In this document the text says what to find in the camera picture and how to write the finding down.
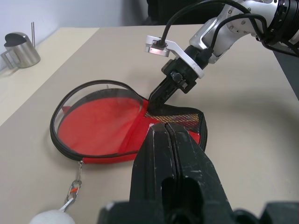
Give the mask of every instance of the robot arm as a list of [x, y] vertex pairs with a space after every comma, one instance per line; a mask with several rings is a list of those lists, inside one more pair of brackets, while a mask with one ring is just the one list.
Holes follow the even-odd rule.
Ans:
[[260, 15], [265, 22], [264, 26], [257, 19], [255, 21], [258, 30], [254, 29], [252, 21], [248, 18], [228, 21], [229, 18], [243, 12], [226, 5], [217, 18], [207, 21], [190, 39], [190, 46], [185, 51], [174, 42], [165, 40], [161, 45], [159, 44], [161, 38], [148, 36], [147, 52], [168, 56], [171, 51], [176, 56], [162, 68], [166, 78], [151, 93], [150, 110], [154, 111], [160, 104], [165, 103], [177, 89], [187, 93], [196, 84], [195, 80], [203, 77], [202, 70], [209, 63], [215, 63], [234, 42], [245, 35], [250, 34], [257, 38], [268, 49], [299, 56], [297, 49], [299, 47], [299, 2], [297, 0], [236, 0], [236, 2], [247, 9], [251, 15]]

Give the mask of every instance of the table surface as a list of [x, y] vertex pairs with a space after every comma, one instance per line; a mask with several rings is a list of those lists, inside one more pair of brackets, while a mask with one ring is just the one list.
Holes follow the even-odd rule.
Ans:
[[[199, 28], [173, 26], [168, 39], [186, 48]], [[3, 223], [28, 223], [37, 213], [63, 205], [78, 164], [50, 140], [57, 104], [95, 79], [124, 82], [148, 97], [164, 79], [160, 69], [168, 59], [145, 53], [144, 42], [146, 35], [162, 31], [99, 29], [0, 126]], [[178, 91], [168, 103], [205, 113], [206, 154], [232, 208], [259, 215], [267, 201], [299, 200], [299, 102], [274, 54], [246, 36], [204, 72], [188, 94]], [[128, 199], [132, 164], [84, 165], [78, 200], [67, 211], [76, 223], [95, 224], [107, 202]]]

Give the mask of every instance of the red fabric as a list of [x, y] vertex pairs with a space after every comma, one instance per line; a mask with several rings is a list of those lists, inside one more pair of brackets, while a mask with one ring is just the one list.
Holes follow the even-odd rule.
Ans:
[[[118, 154], [110, 158], [84, 158], [84, 163], [115, 163], [133, 160], [150, 126], [160, 121], [145, 117], [142, 106], [132, 98], [101, 98], [82, 104], [61, 122], [58, 136], [71, 150], [84, 155]], [[189, 134], [199, 143], [198, 133]]]

